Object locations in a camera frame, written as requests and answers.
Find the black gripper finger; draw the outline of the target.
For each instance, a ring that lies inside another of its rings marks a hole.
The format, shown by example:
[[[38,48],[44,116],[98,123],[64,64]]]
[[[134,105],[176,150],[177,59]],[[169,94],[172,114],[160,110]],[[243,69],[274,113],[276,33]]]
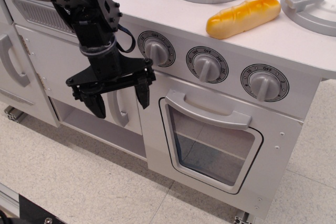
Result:
[[[147,78],[139,78],[138,83],[134,87],[139,103],[143,109],[146,109],[150,104],[150,89]]]
[[[100,94],[80,94],[80,101],[98,118],[106,118],[106,109]]]

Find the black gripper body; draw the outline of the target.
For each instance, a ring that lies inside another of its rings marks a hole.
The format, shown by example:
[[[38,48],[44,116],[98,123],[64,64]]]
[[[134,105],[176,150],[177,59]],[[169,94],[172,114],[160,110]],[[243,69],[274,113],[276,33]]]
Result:
[[[80,92],[106,93],[132,87],[141,77],[147,78],[149,86],[155,80],[153,61],[122,55],[115,38],[104,46],[80,45],[79,49],[88,58],[90,66],[66,80],[66,85],[73,88],[75,95]]]

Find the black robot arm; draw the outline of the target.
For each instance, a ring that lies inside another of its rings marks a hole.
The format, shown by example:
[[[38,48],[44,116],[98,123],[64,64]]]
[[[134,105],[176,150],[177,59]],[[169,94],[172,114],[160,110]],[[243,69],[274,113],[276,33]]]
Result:
[[[90,66],[67,79],[73,97],[97,117],[105,118],[102,94],[134,87],[142,107],[150,103],[149,86],[155,80],[151,59],[128,58],[115,37],[120,5],[113,0],[37,0],[50,2],[79,40],[81,53]]]

